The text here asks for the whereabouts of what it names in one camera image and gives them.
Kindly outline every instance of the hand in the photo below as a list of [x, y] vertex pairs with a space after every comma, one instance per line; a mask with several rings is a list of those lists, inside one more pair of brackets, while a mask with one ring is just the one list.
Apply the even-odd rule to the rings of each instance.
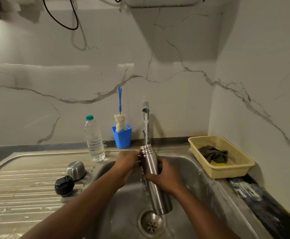
[[119, 153], [114, 166], [110, 169], [118, 177], [121, 187], [127, 182], [131, 173], [140, 169], [138, 161], [139, 151], [122, 151]]
[[162, 172], [159, 175], [146, 174], [145, 179], [152, 181], [163, 191], [175, 196], [185, 185], [177, 170], [167, 162], [166, 158], [162, 158], [162, 162]]

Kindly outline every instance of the plastic basket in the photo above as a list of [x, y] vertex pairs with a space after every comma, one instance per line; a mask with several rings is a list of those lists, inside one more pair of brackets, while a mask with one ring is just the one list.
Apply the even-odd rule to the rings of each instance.
[[[188, 141], [191, 151], [196, 159], [211, 178], [233, 178], [245, 176], [247, 172], [255, 166], [255, 161], [244, 154], [235, 145], [219, 136], [199, 136], [190, 137]], [[206, 145], [214, 146], [220, 150], [228, 151], [228, 162], [226, 166], [214, 166], [203, 157], [198, 151], [199, 148]]]

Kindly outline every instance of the black bottle cap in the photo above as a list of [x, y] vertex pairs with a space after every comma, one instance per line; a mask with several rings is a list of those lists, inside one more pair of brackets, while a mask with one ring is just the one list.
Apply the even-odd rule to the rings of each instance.
[[70, 195], [73, 191], [73, 188], [74, 180], [68, 175], [57, 179], [54, 184], [55, 192], [62, 197]]

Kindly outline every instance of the forearm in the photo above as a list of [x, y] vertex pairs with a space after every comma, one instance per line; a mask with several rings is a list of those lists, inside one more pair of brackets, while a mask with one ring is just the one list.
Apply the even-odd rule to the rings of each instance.
[[204, 206], [185, 186], [175, 192], [175, 198], [186, 212], [197, 236], [201, 239], [240, 239], [226, 224]]
[[110, 170], [22, 238], [82, 238], [120, 186], [117, 175]]

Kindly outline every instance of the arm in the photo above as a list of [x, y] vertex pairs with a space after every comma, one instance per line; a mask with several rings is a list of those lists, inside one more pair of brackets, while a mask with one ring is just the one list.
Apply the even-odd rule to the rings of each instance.
[[22, 239], [82, 238], [115, 192], [126, 184], [129, 175], [139, 169], [137, 155], [136, 151], [120, 152], [115, 165], [107, 173], [33, 227]]
[[162, 159], [162, 162], [161, 174], [147, 174], [145, 178], [179, 201], [199, 238], [240, 239], [225, 222], [222, 222], [191, 193], [184, 185], [177, 170], [165, 158]]

